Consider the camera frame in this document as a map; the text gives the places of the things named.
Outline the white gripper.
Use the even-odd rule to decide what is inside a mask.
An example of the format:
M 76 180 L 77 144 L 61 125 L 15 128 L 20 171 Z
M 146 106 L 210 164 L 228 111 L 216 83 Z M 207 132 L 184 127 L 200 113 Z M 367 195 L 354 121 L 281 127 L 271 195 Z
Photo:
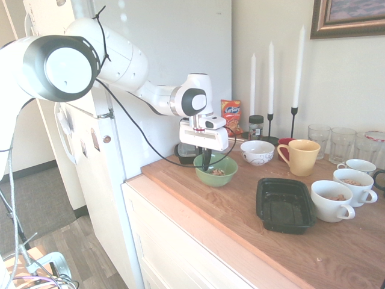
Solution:
M 212 150 L 224 151 L 229 145 L 226 128 L 197 131 L 187 123 L 180 123 L 179 138 L 182 143 L 198 146 L 197 155 L 203 153 L 204 172 L 208 170 L 210 165 Z

